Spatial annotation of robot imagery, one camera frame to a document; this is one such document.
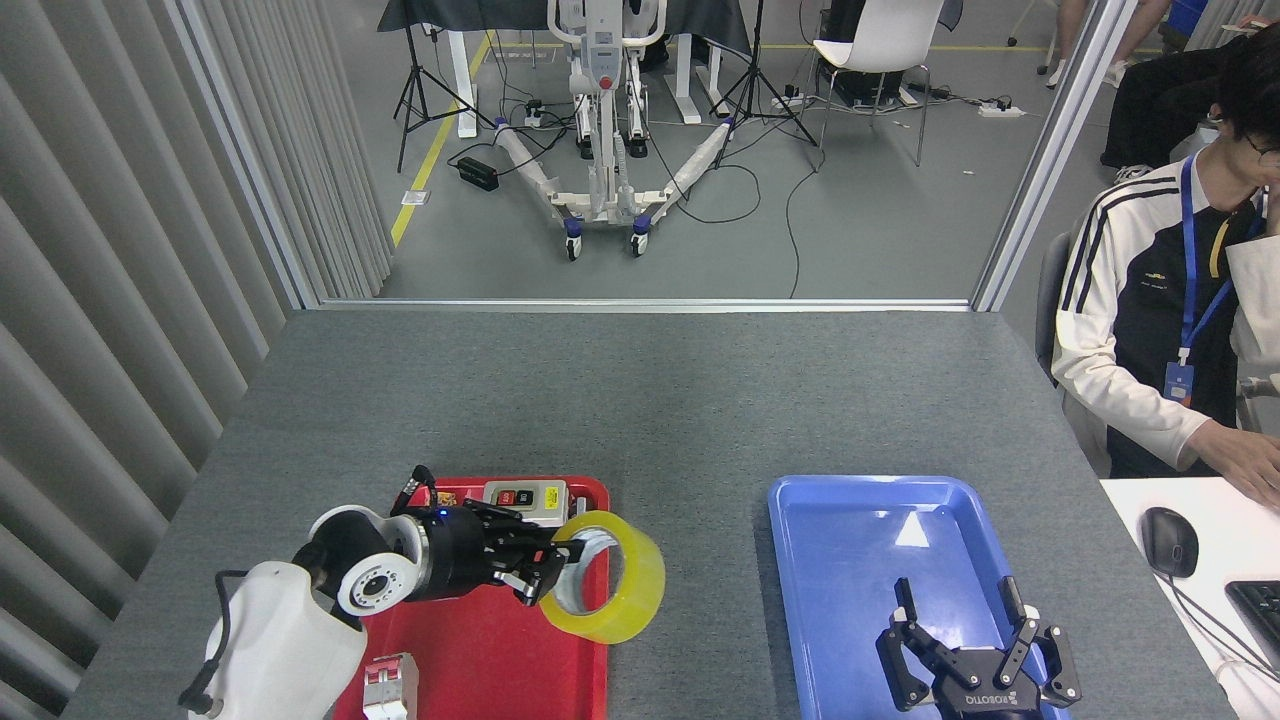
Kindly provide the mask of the person's right hand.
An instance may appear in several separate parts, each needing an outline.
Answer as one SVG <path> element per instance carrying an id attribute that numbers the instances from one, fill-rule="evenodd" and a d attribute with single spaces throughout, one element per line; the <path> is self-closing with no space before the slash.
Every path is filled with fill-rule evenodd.
<path id="1" fill-rule="evenodd" d="M 1279 509 L 1279 438 L 1202 423 L 1187 447 L 1247 498 Z"/>

